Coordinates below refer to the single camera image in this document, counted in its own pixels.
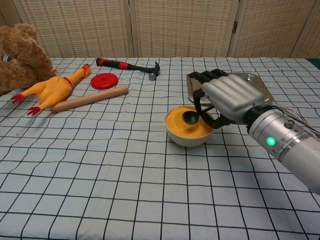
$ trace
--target wooden rolling pin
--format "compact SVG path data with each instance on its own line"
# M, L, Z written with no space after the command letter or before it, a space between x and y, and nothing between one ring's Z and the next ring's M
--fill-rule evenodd
M52 113L58 113L64 110L73 109L79 106L95 103L104 99L113 98L122 94L127 94L129 91L127 86L116 87L104 91L100 91L87 96L81 96L78 98L66 100L57 103L50 107Z

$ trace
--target rubber chicken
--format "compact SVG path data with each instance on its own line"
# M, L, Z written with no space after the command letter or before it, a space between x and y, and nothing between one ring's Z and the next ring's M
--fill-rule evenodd
M39 105L28 109L28 115L31 114L33 116L45 108L66 100L72 92L73 85L79 79L87 76L90 69L91 66L89 64L85 64L75 73L67 77L54 76L46 81L38 82L22 93L14 95L11 98L13 100L12 103L21 103L26 96L35 94Z

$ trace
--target table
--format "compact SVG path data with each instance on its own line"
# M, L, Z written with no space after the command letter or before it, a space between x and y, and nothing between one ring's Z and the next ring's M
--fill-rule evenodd
M292 58L112 58L153 67L96 66L95 58L52 58L66 77L83 64L71 98L97 92L114 73L127 95L28 116L34 96L0 97L0 238L318 240L320 196L257 144L242 125L216 129L199 147L173 143L166 113L192 105L186 75L220 68L257 74L275 102L320 130L320 70Z

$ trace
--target orange liquid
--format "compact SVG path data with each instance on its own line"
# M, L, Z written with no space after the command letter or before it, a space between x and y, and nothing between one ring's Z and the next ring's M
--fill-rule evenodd
M186 111L195 111L194 108L188 106L176 107L168 114L165 119L167 128L174 134L185 138L200 138L212 131L201 117L194 125L189 125L183 120L182 114Z

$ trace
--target hammer head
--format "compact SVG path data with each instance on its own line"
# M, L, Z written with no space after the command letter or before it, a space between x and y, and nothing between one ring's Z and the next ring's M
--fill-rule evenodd
M149 80L156 80L157 76L160 75L160 66L155 62L155 67L152 69L152 72L149 73Z

